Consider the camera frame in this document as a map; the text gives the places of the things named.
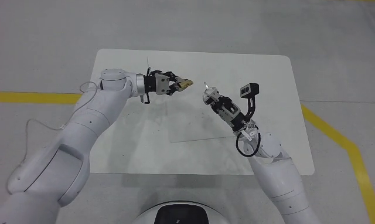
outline concrete floor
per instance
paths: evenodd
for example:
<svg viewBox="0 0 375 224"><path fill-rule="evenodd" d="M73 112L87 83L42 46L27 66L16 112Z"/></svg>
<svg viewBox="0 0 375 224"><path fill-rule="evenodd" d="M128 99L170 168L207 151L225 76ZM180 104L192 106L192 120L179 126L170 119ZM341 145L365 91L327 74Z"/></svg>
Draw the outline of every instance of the concrete floor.
<svg viewBox="0 0 375 224"><path fill-rule="evenodd" d="M327 0L0 0L0 91L78 93L102 48L286 55L301 103L361 150L375 181L375 4ZM61 125L73 106L0 103L0 184L29 118ZM369 223L346 152L306 122L322 223ZM30 130L31 153L54 136ZM0 203L8 197L0 189ZM253 176L92 174L58 223L131 223L158 202L208 204L232 223L282 223Z"/></svg>

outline small object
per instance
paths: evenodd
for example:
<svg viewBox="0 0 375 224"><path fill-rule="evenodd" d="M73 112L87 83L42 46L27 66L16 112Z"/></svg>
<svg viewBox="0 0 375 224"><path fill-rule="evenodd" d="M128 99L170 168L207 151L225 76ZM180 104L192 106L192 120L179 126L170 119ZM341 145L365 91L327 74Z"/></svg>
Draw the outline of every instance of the small object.
<svg viewBox="0 0 375 224"><path fill-rule="evenodd" d="M186 80L183 81L183 82L180 82L180 86L181 86L181 88L183 88L183 89L188 88L188 87L191 86L192 84L194 84L194 82L193 82L192 80L188 80L188 79L186 79Z"/></svg>

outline cable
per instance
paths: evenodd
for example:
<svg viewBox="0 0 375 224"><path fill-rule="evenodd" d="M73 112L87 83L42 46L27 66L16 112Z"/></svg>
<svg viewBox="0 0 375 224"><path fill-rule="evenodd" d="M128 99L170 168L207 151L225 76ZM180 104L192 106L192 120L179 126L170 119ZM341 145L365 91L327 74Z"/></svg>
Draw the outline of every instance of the cable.
<svg viewBox="0 0 375 224"><path fill-rule="evenodd" d="M95 95L97 94L98 92L98 85L95 83L95 82L85 82L83 83L81 86L80 86L80 91L82 93L84 93L84 91L82 91L82 86L84 84L87 84L87 83L92 83L95 85L95 93L93 94L93 96L87 101L85 102L82 106L80 106L79 108L75 109L75 111L70 115L69 119L65 122L65 124L63 124L60 128L53 128L51 126L48 126L46 125L45 123L37 120L37 119L34 119L34 118L31 118L31 119L28 119L27 122L26 122L26 125L25 125L25 153L23 155L23 158L22 158L22 161L12 170L11 174L8 176L8 178L6 179L6 185L5 185L5 189L6 191L8 191L8 193L11 195L12 193L10 192L10 190L8 189L8 185L9 185L9 180L12 176L12 174L16 171L16 169L18 169L19 167L21 167L23 165L23 163L26 161L26 157L28 156L28 152L29 152L29 145L28 145L28 138L29 138L29 123L31 121L34 121L50 130L54 130L54 131L60 131L60 130L63 130L65 128L66 125L68 125L68 123L70 122L71 118L74 116L74 114L80 110L81 108L83 108L86 104L88 104L90 101L92 101L92 99L95 97Z"/></svg>
<svg viewBox="0 0 375 224"><path fill-rule="evenodd" d="M240 149L239 149L239 147L238 147L238 139L240 138L240 136L241 136L241 133L239 133L238 135L237 135L237 137L236 137L236 148L237 148L237 151L241 154L241 155L243 155L244 157L253 157L253 156L255 156L255 154L258 152L258 150L259 150L259 146L260 146L260 133L258 133L258 144L257 144L257 148L254 150L254 152L252 153L252 154L250 154L250 155L247 155L247 154L245 154L245 153L243 153Z"/></svg>

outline black cable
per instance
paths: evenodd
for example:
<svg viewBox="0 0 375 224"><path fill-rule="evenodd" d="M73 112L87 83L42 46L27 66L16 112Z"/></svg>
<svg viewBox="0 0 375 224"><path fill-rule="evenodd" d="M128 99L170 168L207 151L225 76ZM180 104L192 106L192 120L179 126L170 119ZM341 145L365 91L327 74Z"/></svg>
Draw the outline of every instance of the black cable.
<svg viewBox="0 0 375 224"><path fill-rule="evenodd" d="M258 150L259 150L259 146L260 146L260 133L258 133L258 144L257 144L257 148L256 148L255 151L254 151L252 154L250 154L250 155L247 155L247 154L243 153L243 152L239 149L239 147L238 147L238 139L240 138L241 134L242 134L242 133L239 133L239 134L237 135L237 138L236 138L236 148L237 148L237 151L238 151L241 155L243 155L244 157L253 157L253 156L255 156L255 154L258 152Z"/></svg>

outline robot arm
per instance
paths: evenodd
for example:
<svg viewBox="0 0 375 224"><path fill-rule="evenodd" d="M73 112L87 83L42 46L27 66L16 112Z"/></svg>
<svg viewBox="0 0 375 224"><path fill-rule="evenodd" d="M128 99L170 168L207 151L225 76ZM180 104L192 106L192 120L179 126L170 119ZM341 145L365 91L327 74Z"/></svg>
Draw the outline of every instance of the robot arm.
<svg viewBox="0 0 375 224"><path fill-rule="evenodd" d="M60 207L72 202L88 179L91 148L118 118L128 98L141 96L143 101L149 92L172 95L193 84L172 72L150 74L149 70L146 76L122 69L101 73L100 89L84 93L53 142L11 175L12 195L0 209L0 223L55 223Z"/></svg>
<svg viewBox="0 0 375 224"><path fill-rule="evenodd" d="M236 148L245 156L264 193L277 207L286 224L320 224L305 195L301 176L282 144L271 134L261 135L251 119L255 112L255 95L259 85L250 83L241 88L242 98L248 99L248 113L244 115L228 97L221 96L215 87L206 85L203 101L232 128ZM243 151L238 147L243 141ZM260 158L271 158L265 164Z"/></svg>

